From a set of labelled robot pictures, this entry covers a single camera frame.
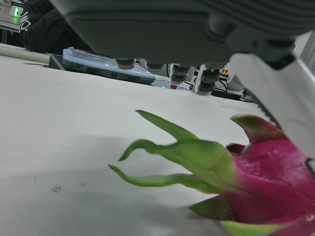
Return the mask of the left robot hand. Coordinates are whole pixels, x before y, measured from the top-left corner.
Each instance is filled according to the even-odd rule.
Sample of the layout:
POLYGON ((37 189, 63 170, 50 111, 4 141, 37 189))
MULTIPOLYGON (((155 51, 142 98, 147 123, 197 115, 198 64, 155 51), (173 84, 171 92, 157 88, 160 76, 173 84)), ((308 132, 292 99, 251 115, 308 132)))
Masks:
POLYGON ((98 54, 157 69, 229 62, 264 112, 315 170, 315 77, 293 53, 315 28, 312 0, 55 0, 98 54))

